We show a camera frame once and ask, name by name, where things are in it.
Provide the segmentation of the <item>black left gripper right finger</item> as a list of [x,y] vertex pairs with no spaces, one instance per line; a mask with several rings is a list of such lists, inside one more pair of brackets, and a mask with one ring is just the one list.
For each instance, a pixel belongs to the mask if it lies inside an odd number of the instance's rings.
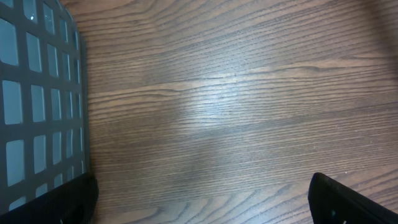
[[308,203],[314,224],[397,224],[397,214],[325,174],[313,175]]

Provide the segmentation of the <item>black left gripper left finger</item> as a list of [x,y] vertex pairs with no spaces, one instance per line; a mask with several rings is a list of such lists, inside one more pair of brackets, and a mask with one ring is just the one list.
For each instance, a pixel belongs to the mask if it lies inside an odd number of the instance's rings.
[[89,223],[98,195],[98,182],[93,173],[87,172],[1,215],[1,223]]

